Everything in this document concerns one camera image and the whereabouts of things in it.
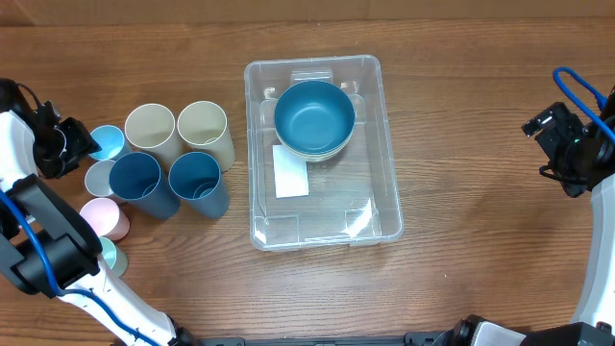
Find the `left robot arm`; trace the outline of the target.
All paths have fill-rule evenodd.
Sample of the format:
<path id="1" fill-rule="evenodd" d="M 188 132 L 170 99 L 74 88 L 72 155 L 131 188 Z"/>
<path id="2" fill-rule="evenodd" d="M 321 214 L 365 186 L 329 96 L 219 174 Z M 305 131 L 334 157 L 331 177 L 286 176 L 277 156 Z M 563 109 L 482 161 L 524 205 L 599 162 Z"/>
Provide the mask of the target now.
<path id="1" fill-rule="evenodd" d="M 198 339 L 136 295 L 106 264 L 83 217 L 44 181 L 100 151 L 82 122 L 30 89 L 1 81 L 1 273 L 21 291 L 79 308 L 126 345 L 196 345 Z"/>

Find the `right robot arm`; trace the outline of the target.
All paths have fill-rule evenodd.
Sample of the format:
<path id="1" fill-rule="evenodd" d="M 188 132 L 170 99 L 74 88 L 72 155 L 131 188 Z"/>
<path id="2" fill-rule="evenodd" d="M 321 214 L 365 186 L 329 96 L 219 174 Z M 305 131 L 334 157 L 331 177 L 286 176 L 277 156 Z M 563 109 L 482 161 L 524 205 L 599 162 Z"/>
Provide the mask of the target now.
<path id="1" fill-rule="evenodd" d="M 573 323 L 614 324 L 614 144 L 596 124 L 584 125 L 556 102 L 522 126 L 549 161 L 539 173 L 573 198 L 591 193 L 593 231 L 583 289 Z"/>

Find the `light blue small cup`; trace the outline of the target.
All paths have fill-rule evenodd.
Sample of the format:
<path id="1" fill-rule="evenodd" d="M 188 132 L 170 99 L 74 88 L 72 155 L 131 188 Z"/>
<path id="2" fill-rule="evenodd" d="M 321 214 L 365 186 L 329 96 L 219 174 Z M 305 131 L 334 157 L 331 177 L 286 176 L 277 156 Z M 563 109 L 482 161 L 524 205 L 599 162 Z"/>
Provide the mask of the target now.
<path id="1" fill-rule="evenodd" d="M 100 150 L 90 154 L 96 161 L 117 161 L 132 152 L 124 133 L 112 125 L 103 125 L 91 131 L 90 135 L 100 146 Z"/>

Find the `dark blue bowl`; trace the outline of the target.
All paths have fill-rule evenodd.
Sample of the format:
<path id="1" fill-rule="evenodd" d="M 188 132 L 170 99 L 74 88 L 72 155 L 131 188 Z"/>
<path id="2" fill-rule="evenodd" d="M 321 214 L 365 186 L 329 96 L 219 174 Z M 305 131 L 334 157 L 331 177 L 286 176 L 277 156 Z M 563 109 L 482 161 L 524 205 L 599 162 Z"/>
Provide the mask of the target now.
<path id="1" fill-rule="evenodd" d="M 354 130 L 357 113 L 350 97 L 324 81 L 303 81 L 288 88 L 274 109 L 276 131 Z"/>

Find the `cream bowl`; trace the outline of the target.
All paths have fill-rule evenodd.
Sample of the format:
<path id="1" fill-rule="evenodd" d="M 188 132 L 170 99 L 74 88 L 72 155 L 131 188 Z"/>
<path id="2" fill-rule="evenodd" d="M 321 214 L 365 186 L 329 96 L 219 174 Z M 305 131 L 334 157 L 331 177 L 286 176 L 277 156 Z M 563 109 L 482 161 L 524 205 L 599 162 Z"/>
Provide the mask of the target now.
<path id="1" fill-rule="evenodd" d="M 327 161 L 337 156 L 350 142 L 353 130 L 325 129 L 276 131 L 280 143 L 292 154 L 310 162 Z"/>

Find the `grey small cup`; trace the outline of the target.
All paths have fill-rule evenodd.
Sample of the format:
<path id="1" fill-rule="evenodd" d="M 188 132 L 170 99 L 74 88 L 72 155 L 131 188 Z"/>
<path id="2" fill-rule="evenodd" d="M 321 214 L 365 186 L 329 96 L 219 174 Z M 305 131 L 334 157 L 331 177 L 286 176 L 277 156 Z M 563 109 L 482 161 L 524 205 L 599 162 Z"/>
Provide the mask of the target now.
<path id="1" fill-rule="evenodd" d="M 125 200 L 116 195 L 111 189 L 110 174 L 115 161 L 97 161 L 85 175 L 85 187 L 88 193 L 97 198 L 109 198 L 118 204 Z"/>

